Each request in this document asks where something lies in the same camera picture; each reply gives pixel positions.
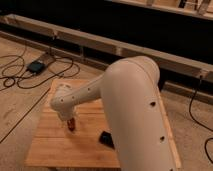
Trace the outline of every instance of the power adapter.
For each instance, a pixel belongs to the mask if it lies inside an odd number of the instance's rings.
[[[52,55],[49,55],[48,53],[44,53],[38,59],[31,62],[27,66],[27,71],[38,75],[41,72],[43,72],[53,62],[55,62],[55,58]]]
[[[27,71],[33,74],[40,74],[45,69],[45,64],[39,61],[33,61],[27,66]]]

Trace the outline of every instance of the black panel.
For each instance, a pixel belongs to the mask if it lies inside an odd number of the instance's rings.
[[[0,8],[213,64],[209,20],[104,0],[1,0]]]

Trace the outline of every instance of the wooden tabletop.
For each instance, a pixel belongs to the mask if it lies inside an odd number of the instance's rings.
[[[98,142],[102,131],[109,131],[101,100],[77,106],[76,131],[70,132],[49,102],[55,88],[62,82],[78,87],[86,80],[61,80],[52,83],[43,113],[26,159],[27,166],[71,168],[119,168],[115,150]],[[163,104],[164,120],[176,165],[181,166]]]

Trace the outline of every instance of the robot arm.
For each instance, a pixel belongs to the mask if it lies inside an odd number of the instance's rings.
[[[78,89],[59,86],[51,101],[62,120],[73,107],[102,98],[123,171],[176,171],[159,104],[159,69],[147,57],[119,60]]]

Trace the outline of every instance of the black object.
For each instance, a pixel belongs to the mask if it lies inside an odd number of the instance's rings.
[[[44,69],[45,69],[44,63],[41,63],[39,61],[33,61],[27,66],[27,71],[34,74],[40,74]]]
[[[106,0],[1,0],[0,8],[12,8],[21,16],[213,64],[211,20]]]
[[[111,148],[115,148],[114,144],[113,144],[113,141],[112,141],[112,136],[110,133],[106,132],[106,131],[103,131],[100,138],[99,138],[99,142],[108,146],[108,147],[111,147]]]
[[[187,0],[181,0],[179,4],[179,8],[184,8],[186,5]]]

